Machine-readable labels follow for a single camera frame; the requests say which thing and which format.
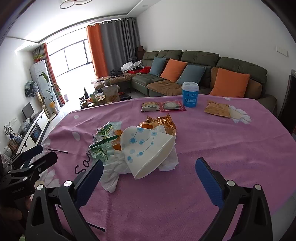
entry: blue paper cup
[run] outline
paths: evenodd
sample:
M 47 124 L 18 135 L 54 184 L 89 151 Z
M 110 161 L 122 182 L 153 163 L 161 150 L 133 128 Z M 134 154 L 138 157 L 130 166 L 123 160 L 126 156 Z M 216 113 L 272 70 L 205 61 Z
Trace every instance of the blue paper cup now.
M 182 84 L 183 104 L 187 107 L 196 107 L 198 91 L 200 87 L 194 82 L 184 82 Z

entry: white paper bowl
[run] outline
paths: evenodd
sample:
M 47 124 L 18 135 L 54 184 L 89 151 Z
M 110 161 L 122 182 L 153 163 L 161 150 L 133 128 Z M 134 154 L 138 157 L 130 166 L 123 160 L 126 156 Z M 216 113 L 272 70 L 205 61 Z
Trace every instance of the white paper bowl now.
M 131 126 L 123 131 L 120 145 L 135 179 L 153 172 L 170 154 L 175 136 L 142 127 Z

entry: ceiling light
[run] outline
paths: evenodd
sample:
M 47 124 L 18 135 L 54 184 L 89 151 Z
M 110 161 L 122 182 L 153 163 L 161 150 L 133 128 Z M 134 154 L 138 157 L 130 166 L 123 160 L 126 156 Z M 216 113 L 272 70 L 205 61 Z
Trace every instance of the ceiling light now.
M 60 9 L 66 9 L 73 5 L 83 5 L 91 2 L 92 0 L 63 0 L 64 2 L 60 5 Z

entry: blue pillow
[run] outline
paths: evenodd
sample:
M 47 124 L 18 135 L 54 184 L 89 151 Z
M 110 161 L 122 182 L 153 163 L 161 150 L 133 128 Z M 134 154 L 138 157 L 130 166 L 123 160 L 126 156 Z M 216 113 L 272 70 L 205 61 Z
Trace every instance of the blue pillow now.
M 163 70 L 165 61 L 166 58 L 154 57 L 149 74 L 156 75 L 159 77 Z
M 205 72 L 205 69 L 206 67 L 188 64 L 176 83 L 182 85 L 184 82 L 195 82 L 198 84 Z

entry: white cabinet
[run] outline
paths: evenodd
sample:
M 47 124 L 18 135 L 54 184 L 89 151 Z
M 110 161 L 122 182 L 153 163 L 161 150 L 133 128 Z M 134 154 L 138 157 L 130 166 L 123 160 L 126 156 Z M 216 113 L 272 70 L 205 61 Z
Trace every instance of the white cabinet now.
M 39 125 L 39 127 L 42 129 L 44 129 L 44 127 L 46 126 L 46 124 L 48 123 L 48 118 L 46 116 L 45 113 L 43 113 L 41 115 L 41 117 L 37 120 L 37 124 Z
M 22 151 L 26 151 L 31 149 L 32 147 L 34 147 L 36 145 L 36 143 L 32 140 L 32 138 L 29 136 L 26 140 L 25 143 L 26 146 L 23 146 Z
M 29 150 L 32 147 L 38 145 L 38 142 L 40 141 L 42 134 L 45 133 L 45 131 L 47 129 L 46 127 L 47 127 L 48 122 L 49 122 L 49 119 L 47 118 L 47 115 L 45 114 L 44 110 L 42 110 L 38 114 L 36 114 L 34 116 L 33 123 L 30 124 L 31 126 L 26 130 L 26 134 L 23 135 L 22 142 L 21 142 L 16 153 Z M 38 126 L 40 127 L 41 133 L 40 133 L 37 141 L 34 142 L 30 136 L 30 132 L 33 130 L 33 128 L 35 127 L 36 124 L 38 124 Z

